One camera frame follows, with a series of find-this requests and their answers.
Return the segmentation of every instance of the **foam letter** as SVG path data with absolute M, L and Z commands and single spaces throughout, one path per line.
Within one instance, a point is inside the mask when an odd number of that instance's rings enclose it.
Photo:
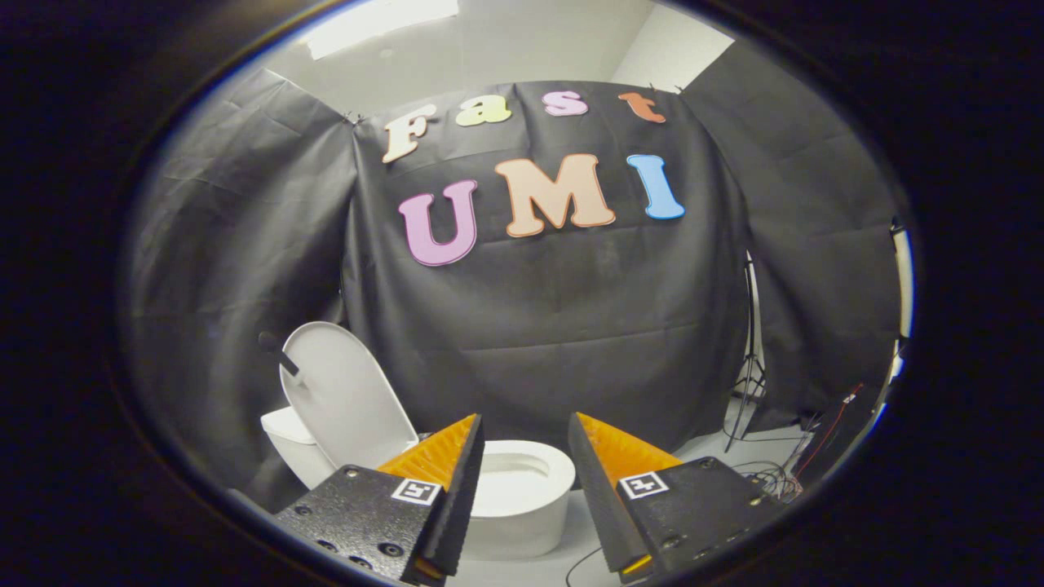
M 417 141 L 410 140 L 409 136 L 423 137 L 428 130 L 428 116 L 434 116 L 435 104 L 427 104 L 419 108 L 406 116 L 396 118 L 384 126 L 388 132 L 388 151 L 381 159 L 384 163 L 392 163 L 404 155 L 413 152 L 417 148 Z
M 615 220 L 616 214 L 606 206 L 594 172 L 597 164 L 598 158 L 593 155 L 567 155 L 554 182 L 528 159 L 497 164 L 494 169 L 507 181 L 512 198 L 514 219 L 507 225 L 507 234 L 518 238 L 544 230 L 544 222 L 533 215 L 533 204 L 556 229 L 566 225 L 570 199 L 574 210 L 571 220 L 577 227 L 600 227 Z
M 654 102 L 648 98 L 642 97 L 642 95 L 639 94 L 638 92 L 627 92 L 626 94 L 620 94 L 617 97 L 620 98 L 621 100 L 627 100 L 627 103 L 631 104 L 631 110 L 634 111 L 635 114 L 644 118 L 645 120 L 648 120 L 649 122 L 667 121 L 667 119 L 664 118 L 662 114 L 657 114 L 652 112 L 652 109 L 649 108 L 651 105 L 656 105 L 656 102 Z
M 465 180 L 451 184 L 443 190 L 443 195 L 453 202 L 453 216 L 456 218 L 457 235 L 446 243 L 435 242 L 431 235 L 431 203 L 435 196 L 430 193 L 414 195 L 399 205 L 399 213 L 406 218 L 406 242 L 409 252 L 421 264 L 428 266 L 447 265 L 459 261 L 475 245 L 475 208 L 471 194 L 478 182 Z
M 649 197 L 645 213 L 650 218 L 666 220 L 680 218 L 685 214 L 685 208 L 674 199 L 667 178 L 663 174 L 663 159 L 655 155 L 632 155 L 627 158 L 627 165 L 638 169 L 638 175 L 645 185 L 645 194 Z
M 466 100 L 460 104 L 460 110 L 464 112 L 457 115 L 457 124 L 461 126 L 474 126 L 482 122 L 500 122 L 512 116 L 512 111 L 507 110 L 507 100 L 503 96 L 497 95 L 479 96 Z
M 544 94 L 543 101 L 544 110 L 551 116 L 576 116 L 587 112 L 587 103 L 576 92 L 549 92 Z

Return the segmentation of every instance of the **red cable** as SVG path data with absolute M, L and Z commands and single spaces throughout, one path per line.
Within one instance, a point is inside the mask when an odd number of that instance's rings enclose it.
M 858 394 L 859 390 L 861 389 L 862 389 L 862 383 L 859 383 L 858 385 L 855 386 L 854 390 L 852 390 L 851 395 Z M 815 454 L 820 452 L 820 449 L 823 448 L 823 445 L 827 443 L 827 439 L 830 438 L 830 432 L 834 431 L 834 426 L 836 426 L 837 423 L 841 421 L 841 414 L 845 414 L 846 407 L 848 407 L 848 403 L 843 403 L 840 412 L 837 413 L 837 418 L 834 419 L 834 423 L 830 425 L 830 429 L 827 430 L 827 433 L 823 436 L 823 440 L 820 441 L 820 446 L 815 447 L 815 450 L 812 451 L 812 455 L 808 457 L 808 461 L 805 461 L 805 464 L 802 465 L 800 469 L 798 469 L 798 472 L 793 474 L 793 478 L 798 478 L 798 475 L 800 475 L 801 472 L 805 470 L 805 467 L 808 467 L 808 464 L 812 462 L 812 459 L 815 459 Z

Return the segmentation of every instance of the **white toilet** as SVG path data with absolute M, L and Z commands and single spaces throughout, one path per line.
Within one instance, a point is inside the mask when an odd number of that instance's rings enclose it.
M 312 489 L 343 465 L 376 469 L 418 442 L 377 360 L 351 332 L 328 322 L 293 331 L 279 367 L 289 407 L 261 425 L 290 470 Z M 528 441 L 488 441 L 461 558 L 536 557 L 557 546 L 575 478 L 561 450 Z

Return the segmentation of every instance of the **blue letter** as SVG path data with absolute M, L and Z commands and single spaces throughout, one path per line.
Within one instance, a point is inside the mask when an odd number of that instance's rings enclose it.
M 663 174 L 663 159 L 655 155 L 632 155 L 627 158 L 627 165 L 638 169 L 638 175 L 645 185 L 645 194 L 649 197 L 645 213 L 650 218 L 667 220 L 685 215 L 685 208 L 674 199 Z

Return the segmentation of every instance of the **ceiling light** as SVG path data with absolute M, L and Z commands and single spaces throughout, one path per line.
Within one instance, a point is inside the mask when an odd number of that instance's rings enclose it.
M 457 0 L 370 0 L 327 19 L 304 41 L 312 58 L 319 60 L 367 39 L 458 11 Z

